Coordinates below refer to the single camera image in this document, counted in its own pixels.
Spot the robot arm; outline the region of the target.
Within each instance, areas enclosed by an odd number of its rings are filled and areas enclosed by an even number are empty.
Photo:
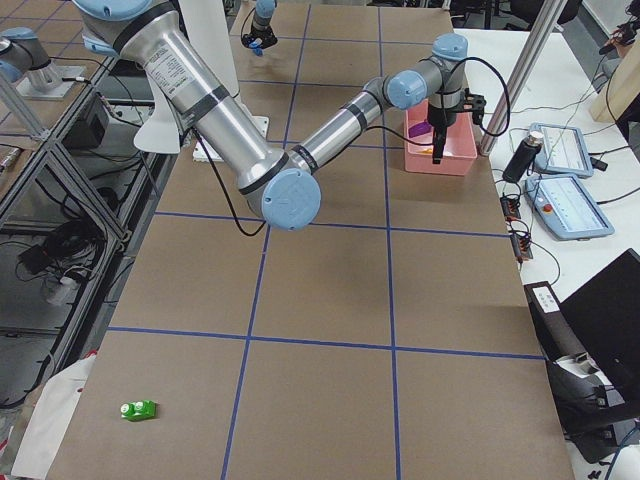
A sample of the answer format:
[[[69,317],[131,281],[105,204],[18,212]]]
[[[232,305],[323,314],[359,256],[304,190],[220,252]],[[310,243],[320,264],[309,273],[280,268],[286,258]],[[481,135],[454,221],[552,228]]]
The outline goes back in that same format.
[[[314,174],[362,135],[386,110],[426,101],[441,159],[446,132],[461,112],[468,41],[447,33],[431,55],[394,76],[377,77],[300,144],[268,144],[179,28],[169,1],[78,1],[87,33],[99,45],[143,67],[169,104],[230,166],[239,192],[267,224],[298,230],[316,217],[321,190]]]
[[[257,0],[253,9],[250,31],[241,37],[242,45],[257,56],[261,56],[266,49],[278,42],[271,27],[276,8],[276,0]]]

